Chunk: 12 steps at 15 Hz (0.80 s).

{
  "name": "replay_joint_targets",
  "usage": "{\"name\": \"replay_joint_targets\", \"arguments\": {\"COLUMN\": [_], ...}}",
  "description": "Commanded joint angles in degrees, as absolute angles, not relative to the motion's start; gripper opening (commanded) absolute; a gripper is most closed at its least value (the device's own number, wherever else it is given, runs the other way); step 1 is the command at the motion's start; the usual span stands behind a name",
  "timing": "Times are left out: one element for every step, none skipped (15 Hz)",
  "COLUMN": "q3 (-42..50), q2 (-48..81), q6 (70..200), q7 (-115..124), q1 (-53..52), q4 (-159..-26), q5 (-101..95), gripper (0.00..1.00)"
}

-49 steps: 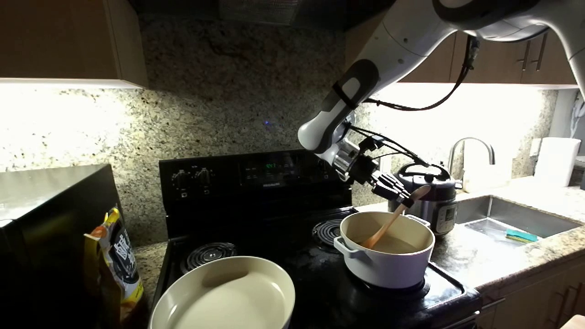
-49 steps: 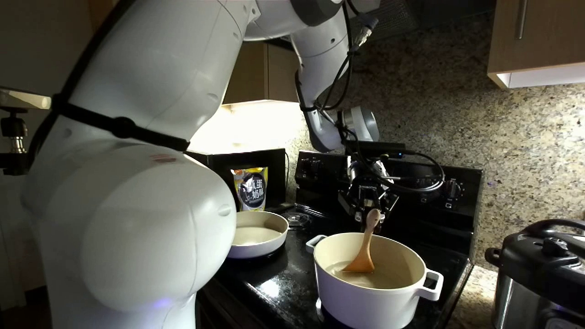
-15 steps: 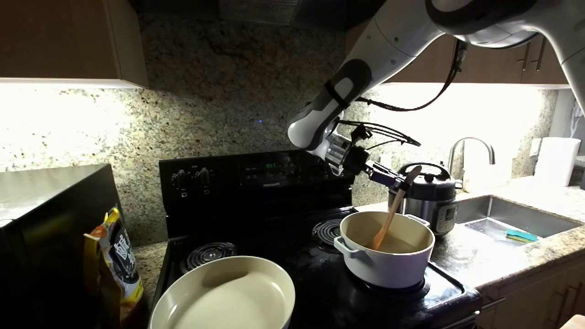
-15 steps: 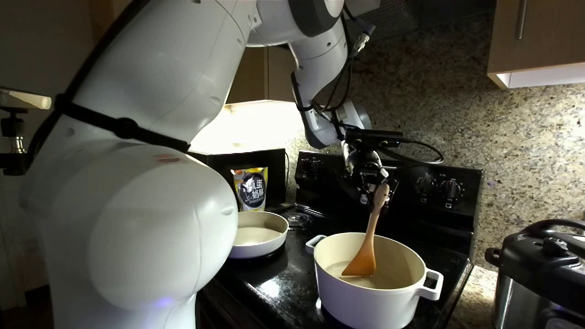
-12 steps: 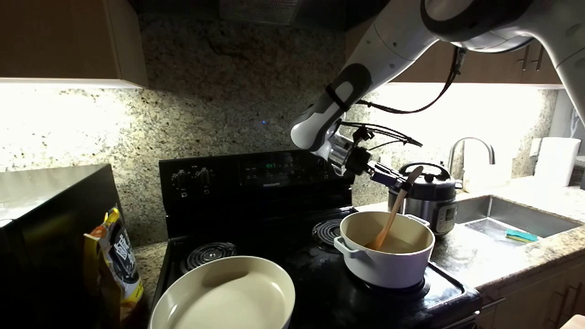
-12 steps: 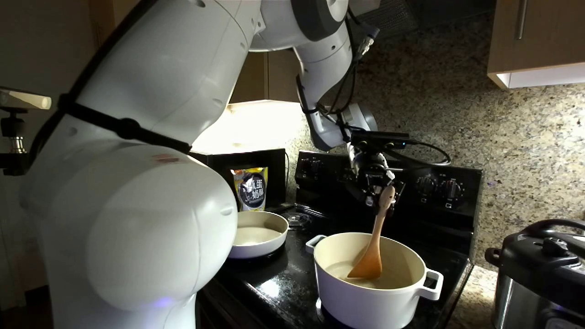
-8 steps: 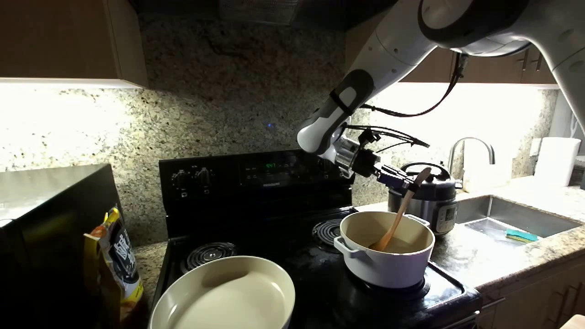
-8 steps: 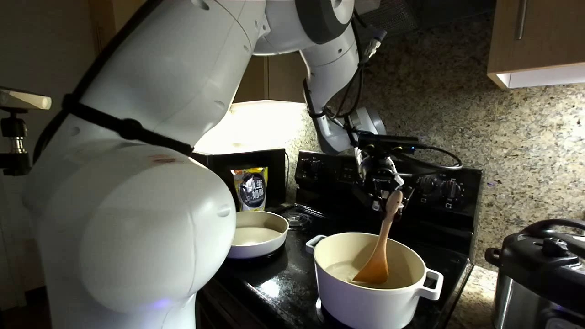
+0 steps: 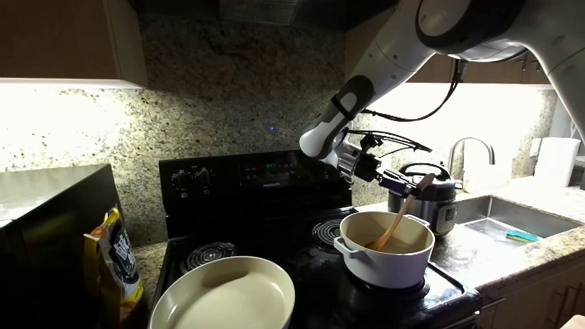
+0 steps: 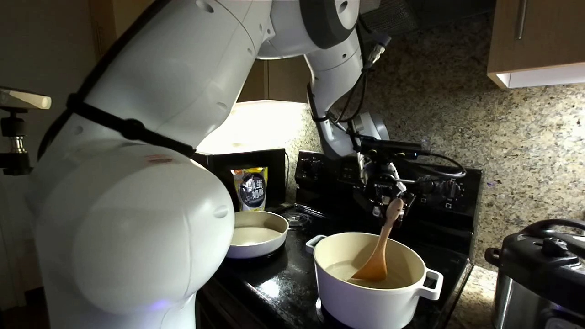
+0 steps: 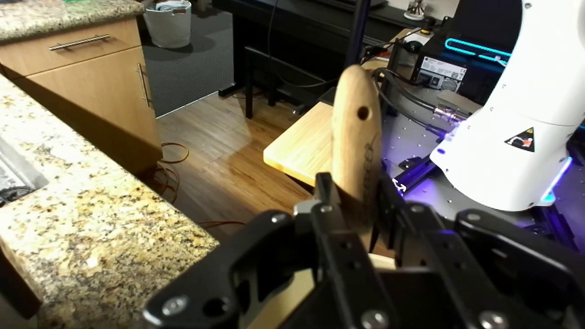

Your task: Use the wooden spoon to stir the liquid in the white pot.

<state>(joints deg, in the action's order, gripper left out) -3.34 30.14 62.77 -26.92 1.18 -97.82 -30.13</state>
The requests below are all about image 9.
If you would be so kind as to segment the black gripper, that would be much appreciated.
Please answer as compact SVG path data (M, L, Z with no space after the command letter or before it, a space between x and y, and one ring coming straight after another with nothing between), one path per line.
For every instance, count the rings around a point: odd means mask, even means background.
M342 142L337 147L337 167L346 176L357 176L366 182L377 182L379 186L388 187L391 193L395 193L395 198L399 202L402 202L415 189L426 189L435 178L433 173L426 173L421 180L413 184L404 173L399 173L395 169L382 169L380 164L380 158L377 158L371 153L366 153L355 144Z

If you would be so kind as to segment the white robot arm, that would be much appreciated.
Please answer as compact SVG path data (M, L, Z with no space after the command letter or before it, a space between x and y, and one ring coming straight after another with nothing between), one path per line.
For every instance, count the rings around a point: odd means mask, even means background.
M499 61L521 50L538 58L571 118L585 131L585 0L401 0L320 120L304 131L300 149L348 176L417 195L424 189L421 182L382 169L366 147L346 140L348 123L435 54Z

